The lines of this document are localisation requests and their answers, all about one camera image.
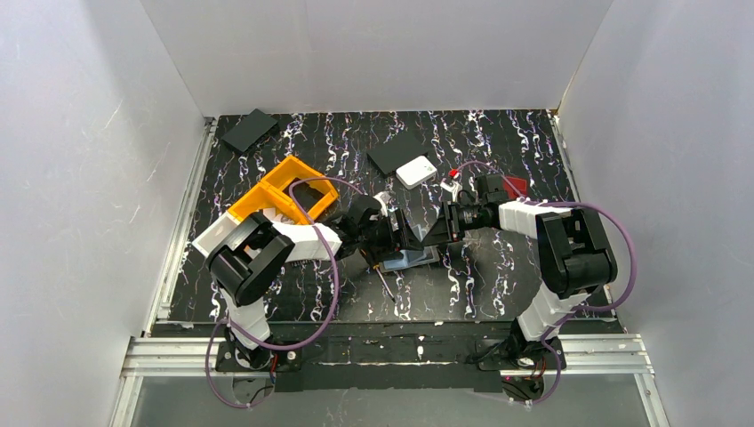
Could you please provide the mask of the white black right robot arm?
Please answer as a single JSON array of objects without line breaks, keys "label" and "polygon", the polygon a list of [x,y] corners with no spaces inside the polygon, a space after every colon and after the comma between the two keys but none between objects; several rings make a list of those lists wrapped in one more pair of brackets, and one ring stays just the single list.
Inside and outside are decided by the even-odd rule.
[{"label": "white black right robot arm", "polygon": [[517,193],[500,174],[475,178],[477,197],[469,204],[444,202],[422,240],[438,246],[462,240],[469,230],[496,229],[536,241],[541,284],[530,305],[517,316],[509,343],[547,342],[559,321],[617,276],[617,264],[599,212],[591,207],[535,203]]}]

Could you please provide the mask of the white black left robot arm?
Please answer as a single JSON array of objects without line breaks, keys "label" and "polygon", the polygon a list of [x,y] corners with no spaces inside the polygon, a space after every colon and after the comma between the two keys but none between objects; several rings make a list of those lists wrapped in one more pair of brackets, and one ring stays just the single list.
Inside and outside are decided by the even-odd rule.
[{"label": "white black left robot arm", "polygon": [[228,337],[256,350],[270,337],[263,296],[287,263],[358,253],[374,267],[422,248],[402,210],[389,214],[379,198],[358,195],[348,210],[320,223],[286,224],[251,213],[208,253],[205,267],[228,305]]}]

